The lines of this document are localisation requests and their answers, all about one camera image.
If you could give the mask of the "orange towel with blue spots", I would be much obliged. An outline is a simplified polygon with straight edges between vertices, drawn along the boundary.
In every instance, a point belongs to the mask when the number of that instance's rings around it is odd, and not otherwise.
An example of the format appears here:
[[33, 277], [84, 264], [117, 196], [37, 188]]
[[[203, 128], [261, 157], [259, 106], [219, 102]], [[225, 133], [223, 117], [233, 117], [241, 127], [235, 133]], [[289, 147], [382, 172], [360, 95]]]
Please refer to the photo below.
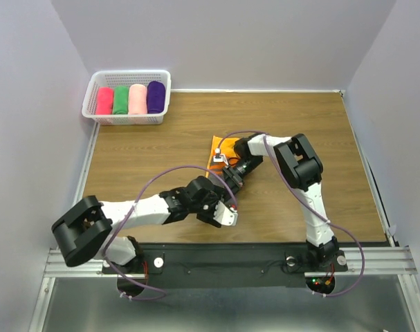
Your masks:
[[225, 166], [234, 166], [240, 160], [234, 150], [235, 143], [238, 140], [238, 138], [223, 140], [221, 137], [213, 136], [207, 168], [220, 176]]

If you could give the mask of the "pink microfiber towel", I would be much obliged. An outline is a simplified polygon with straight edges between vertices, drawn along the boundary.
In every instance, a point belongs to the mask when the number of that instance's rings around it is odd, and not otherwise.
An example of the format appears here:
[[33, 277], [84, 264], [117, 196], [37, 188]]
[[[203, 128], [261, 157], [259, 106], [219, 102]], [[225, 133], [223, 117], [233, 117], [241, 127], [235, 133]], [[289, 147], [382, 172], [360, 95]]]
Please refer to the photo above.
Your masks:
[[109, 87], [100, 87], [96, 95], [95, 114], [108, 116], [113, 112], [114, 90]]

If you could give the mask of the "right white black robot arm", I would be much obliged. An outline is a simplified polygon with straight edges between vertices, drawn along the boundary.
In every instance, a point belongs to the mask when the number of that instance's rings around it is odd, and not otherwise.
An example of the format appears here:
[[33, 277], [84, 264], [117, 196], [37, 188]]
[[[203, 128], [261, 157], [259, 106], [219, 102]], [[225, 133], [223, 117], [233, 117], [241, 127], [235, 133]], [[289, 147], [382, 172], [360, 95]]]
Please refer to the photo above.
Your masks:
[[322, 200], [323, 164], [308, 138], [299, 133], [275, 137], [254, 133], [240, 138], [233, 150], [240, 160], [262, 160], [267, 156], [284, 184], [301, 205], [306, 223], [307, 262], [315, 270], [330, 265], [339, 251]]

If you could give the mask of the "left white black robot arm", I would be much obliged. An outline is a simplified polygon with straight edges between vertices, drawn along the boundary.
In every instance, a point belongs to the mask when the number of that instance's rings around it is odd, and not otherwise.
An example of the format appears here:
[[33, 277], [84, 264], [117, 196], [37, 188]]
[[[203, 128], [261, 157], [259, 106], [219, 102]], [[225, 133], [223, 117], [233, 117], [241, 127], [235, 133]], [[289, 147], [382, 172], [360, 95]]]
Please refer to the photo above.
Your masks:
[[217, 228], [232, 226], [237, 213], [227, 204], [225, 193], [222, 187], [199, 176], [185, 187], [137, 203], [100, 202], [95, 196], [88, 196], [60, 217], [51, 230], [68, 267], [107, 258], [133, 273], [142, 266], [142, 252], [134, 238], [117, 237], [116, 232], [142, 225], [174, 223], [189, 214]]

